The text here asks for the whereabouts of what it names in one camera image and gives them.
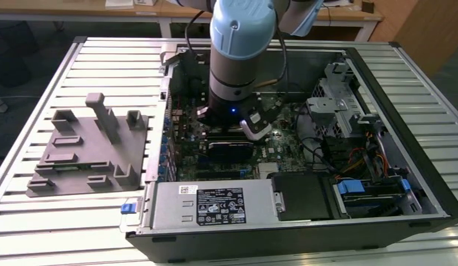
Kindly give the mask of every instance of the motherboard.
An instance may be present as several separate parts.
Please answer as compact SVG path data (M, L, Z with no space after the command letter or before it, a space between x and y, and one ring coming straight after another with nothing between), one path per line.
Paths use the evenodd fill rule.
M221 129L196 119L200 98L173 99L173 134L176 144L177 181L209 181L265 178L269 172L305 171L308 163L292 128L299 104L287 105L272 132L252 142L236 125ZM265 106L276 97L260 95Z

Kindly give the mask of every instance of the green circuit board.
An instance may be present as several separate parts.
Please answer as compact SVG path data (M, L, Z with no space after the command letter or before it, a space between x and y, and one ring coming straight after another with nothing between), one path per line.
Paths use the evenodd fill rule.
M272 97L262 97L264 105L273 104ZM265 135L260 142L254 143L252 157L237 163L210 162L206 152L210 141L205 139L213 130L196 120L194 99L177 100L173 106L173 124L177 150L177 181L201 181L200 173L229 173L230 177L220 177L214 180L257 179L257 164L265 162L277 163L279 172L304 171L308 167L303 150L299 147L295 131L291 128L296 116L292 106L284 107L277 120L272 123L272 132Z

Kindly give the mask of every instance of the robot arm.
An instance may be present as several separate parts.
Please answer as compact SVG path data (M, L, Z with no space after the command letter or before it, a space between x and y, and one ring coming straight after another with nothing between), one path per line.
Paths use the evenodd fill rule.
M277 29L307 35L323 0L166 1L213 14L209 95L208 104L197 110L198 121L220 127L240 124L248 139L258 140L276 118L276 106L264 111L253 97L258 59Z

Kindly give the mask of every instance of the power supply label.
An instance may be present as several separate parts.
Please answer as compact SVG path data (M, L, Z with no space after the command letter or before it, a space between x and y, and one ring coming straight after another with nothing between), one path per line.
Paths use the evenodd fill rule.
M218 226L246 223L241 188L197 190L197 224Z

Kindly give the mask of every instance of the aluminum slotted table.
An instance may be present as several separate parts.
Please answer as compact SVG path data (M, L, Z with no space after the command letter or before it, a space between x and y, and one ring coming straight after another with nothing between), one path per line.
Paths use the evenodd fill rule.
M208 40L194 43L208 44ZM137 225L137 214L120 214L120 206L134 201L142 190L37 198L23 192L53 130L49 118L58 109L90 116L84 103L88 93L105 94L105 105L116 115L140 110L150 116L149 126L156 126L148 131L142 175L153 174L152 151L160 145L154 132L165 112L160 92L168 83L160 60L174 53L178 44L184 40L76 39L0 168L0 265L153 265L124 237ZM404 51L388 43L288 41L287 45L357 49L458 198L458 112ZM383 249L188 264L315 265L333 261L341 265L458 265L458 226L412 236Z

